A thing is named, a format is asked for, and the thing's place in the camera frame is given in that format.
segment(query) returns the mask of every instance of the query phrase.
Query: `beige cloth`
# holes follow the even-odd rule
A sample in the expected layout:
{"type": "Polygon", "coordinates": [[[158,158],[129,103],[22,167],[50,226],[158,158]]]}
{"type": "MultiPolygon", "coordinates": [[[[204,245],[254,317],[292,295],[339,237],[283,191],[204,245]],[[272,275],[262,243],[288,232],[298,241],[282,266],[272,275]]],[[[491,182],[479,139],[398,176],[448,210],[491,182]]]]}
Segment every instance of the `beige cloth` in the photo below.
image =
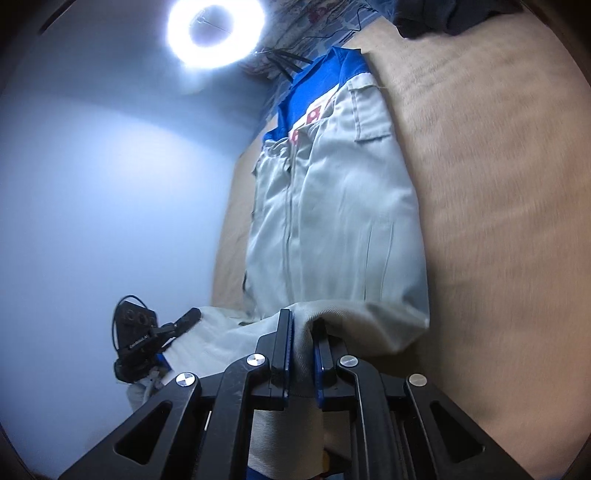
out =
{"type": "MultiPolygon", "coordinates": [[[[347,47],[385,87],[418,192],[421,367],[532,475],[557,477],[591,432],[591,88],[529,13],[415,41],[379,19],[347,47]]],[[[242,304],[260,147],[236,164],[215,306],[242,304]]]]}

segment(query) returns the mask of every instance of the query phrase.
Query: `black cable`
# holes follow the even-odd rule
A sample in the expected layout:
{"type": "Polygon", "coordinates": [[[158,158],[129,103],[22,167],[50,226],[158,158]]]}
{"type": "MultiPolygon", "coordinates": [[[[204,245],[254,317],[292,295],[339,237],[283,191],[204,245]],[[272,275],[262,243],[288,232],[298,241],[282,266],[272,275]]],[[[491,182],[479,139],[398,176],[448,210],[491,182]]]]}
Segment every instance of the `black cable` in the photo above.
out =
{"type": "Polygon", "coordinates": [[[279,71],[290,81],[293,82],[294,79],[293,77],[290,75],[290,73],[285,69],[285,67],[275,58],[268,56],[267,60],[269,60],[273,65],[275,65],[275,67],[277,67],[279,69],[279,71]]]}
{"type": "Polygon", "coordinates": [[[118,346],[115,345],[115,313],[117,312],[117,309],[119,308],[119,305],[121,305],[127,299],[137,300],[138,302],[141,303],[142,307],[144,307],[146,310],[149,310],[149,308],[141,300],[141,298],[136,297],[135,295],[126,295],[120,301],[117,302],[117,305],[115,306],[115,311],[113,312],[113,322],[111,323],[111,341],[113,342],[113,348],[115,349],[115,352],[119,351],[118,346]]]}
{"type": "MultiPolygon", "coordinates": [[[[336,10],[338,10],[347,1],[349,1],[349,0],[343,0],[341,3],[339,3],[338,5],[336,5],[335,8],[333,8],[332,12],[330,12],[327,15],[326,21],[324,22],[324,27],[322,27],[321,30],[324,30],[326,27],[328,27],[329,21],[331,20],[330,16],[332,15],[332,13],[334,13],[336,10]]],[[[265,53],[271,53],[271,52],[273,52],[275,50],[287,50],[287,49],[286,48],[275,48],[275,47],[273,47],[273,48],[268,48],[268,49],[263,50],[263,51],[254,51],[254,52],[251,53],[251,55],[255,55],[255,56],[256,55],[262,55],[262,54],[265,54],[265,53]]]]}
{"type": "Polygon", "coordinates": [[[262,51],[255,51],[252,52],[251,55],[263,55],[265,53],[270,53],[273,52],[275,50],[279,50],[279,51],[288,51],[288,50],[293,50],[294,48],[296,48],[300,43],[302,43],[304,40],[311,40],[314,38],[317,38],[319,40],[327,40],[328,38],[332,38],[334,37],[337,33],[339,32],[347,32],[348,34],[350,33],[356,33],[356,32],[360,32],[361,29],[361,17],[359,16],[359,13],[361,12],[361,10],[369,10],[371,12],[377,12],[377,10],[375,8],[372,7],[365,7],[365,6],[361,6],[357,9],[357,23],[359,24],[359,28],[341,28],[340,30],[335,30],[334,32],[332,32],[330,35],[326,35],[324,37],[320,37],[320,36],[308,36],[308,37],[302,37],[301,39],[299,39],[297,42],[295,42],[294,44],[290,45],[289,47],[284,47],[284,48],[268,48],[266,50],[262,50],[262,51]]]}
{"type": "Polygon", "coordinates": [[[330,13],[329,13],[329,14],[326,16],[326,20],[324,21],[324,27],[322,27],[322,29],[325,29],[325,28],[327,28],[331,22],[334,22],[334,21],[336,21],[338,18],[342,17],[342,16],[343,16],[343,14],[344,14],[344,12],[341,12],[339,15],[337,15],[337,16],[336,16],[336,17],[334,17],[334,18],[332,17],[332,15],[333,15],[333,14],[334,14],[336,11],[338,11],[338,10],[339,10],[339,9],[340,9],[340,8],[341,8],[341,7],[342,7],[344,4],[347,4],[347,3],[349,3],[349,2],[350,2],[350,0],[343,0],[341,3],[339,3],[339,4],[338,4],[338,5],[337,5],[337,6],[336,6],[334,9],[333,9],[333,11],[332,11],[332,12],[330,12],[330,13]]]}
{"type": "Polygon", "coordinates": [[[357,9],[357,23],[359,24],[359,28],[358,29],[355,29],[355,28],[342,28],[340,30],[335,30],[333,33],[331,33],[330,35],[327,35],[325,37],[317,37],[317,36],[303,37],[303,38],[299,39],[297,42],[295,42],[294,44],[292,44],[291,46],[289,46],[287,48],[280,48],[279,50],[293,50],[300,43],[302,43],[304,40],[308,40],[308,39],[317,38],[319,40],[327,40],[328,38],[334,37],[339,32],[347,32],[347,33],[360,32],[361,31],[361,18],[359,16],[359,12],[361,12],[361,10],[370,10],[372,12],[377,12],[377,10],[375,8],[372,8],[372,7],[359,7],[357,9]]]}
{"type": "Polygon", "coordinates": [[[300,57],[299,55],[296,55],[294,53],[290,53],[288,51],[285,50],[274,50],[273,51],[274,55],[280,56],[280,57],[286,57],[289,59],[294,59],[297,61],[303,61],[304,63],[308,63],[308,64],[313,64],[314,62],[310,59],[307,59],[305,57],[300,57]]]}

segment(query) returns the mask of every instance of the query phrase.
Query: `silver screw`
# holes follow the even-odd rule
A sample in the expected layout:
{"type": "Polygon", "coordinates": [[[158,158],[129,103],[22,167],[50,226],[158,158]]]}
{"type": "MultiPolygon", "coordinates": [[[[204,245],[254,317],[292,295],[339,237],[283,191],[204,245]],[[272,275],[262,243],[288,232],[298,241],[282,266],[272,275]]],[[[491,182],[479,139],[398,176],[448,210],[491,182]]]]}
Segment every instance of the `silver screw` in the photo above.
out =
{"type": "Polygon", "coordinates": [[[252,355],[248,356],[248,358],[246,359],[246,363],[252,367],[258,367],[259,365],[265,363],[265,360],[267,360],[265,358],[265,355],[262,355],[260,353],[253,353],[252,355]]]}
{"type": "Polygon", "coordinates": [[[185,372],[177,375],[177,384],[181,387],[190,387],[195,383],[195,375],[185,372]]]}
{"type": "Polygon", "coordinates": [[[415,387],[424,387],[427,385],[427,377],[421,374],[414,374],[408,377],[408,381],[415,387]]]}
{"type": "Polygon", "coordinates": [[[340,358],[340,364],[343,365],[343,367],[356,367],[358,363],[359,360],[353,355],[343,355],[340,358]]]}

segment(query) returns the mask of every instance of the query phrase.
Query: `jacket pocket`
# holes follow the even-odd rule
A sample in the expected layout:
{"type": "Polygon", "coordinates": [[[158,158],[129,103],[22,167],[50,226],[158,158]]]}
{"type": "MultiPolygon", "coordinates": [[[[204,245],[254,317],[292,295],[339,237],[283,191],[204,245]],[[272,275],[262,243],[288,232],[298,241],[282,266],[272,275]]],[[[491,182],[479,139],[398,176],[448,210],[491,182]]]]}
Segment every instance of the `jacket pocket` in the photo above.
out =
{"type": "Polygon", "coordinates": [[[359,73],[347,82],[355,119],[355,141],[392,135],[388,107],[371,73],[359,73]]]}
{"type": "Polygon", "coordinates": [[[277,196],[290,183],[289,150],[287,141],[272,146],[263,146],[252,175],[255,177],[255,195],[251,216],[253,219],[264,215],[277,196]]]}

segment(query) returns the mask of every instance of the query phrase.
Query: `black metal bracket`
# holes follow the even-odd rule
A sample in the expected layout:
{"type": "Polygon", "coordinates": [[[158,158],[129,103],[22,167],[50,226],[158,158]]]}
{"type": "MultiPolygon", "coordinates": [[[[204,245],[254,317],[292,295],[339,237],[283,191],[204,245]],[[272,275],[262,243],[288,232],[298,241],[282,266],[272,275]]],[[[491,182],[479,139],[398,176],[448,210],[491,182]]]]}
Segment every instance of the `black metal bracket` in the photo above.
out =
{"type": "MultiPolygon", "coordinates": [[[[287,405],[293,337],[282,310],[253,354],[211,377],[180,374],[60,479],[243,480],[254,410],[287,405]]],[[[312,337],[319,407],[349,412],[346,479],[532,480],[423,375],[380,374],[321,319],[312,337]]],[[[587,479],[590,460],[587,442],[564,480],[587,479]]]]}

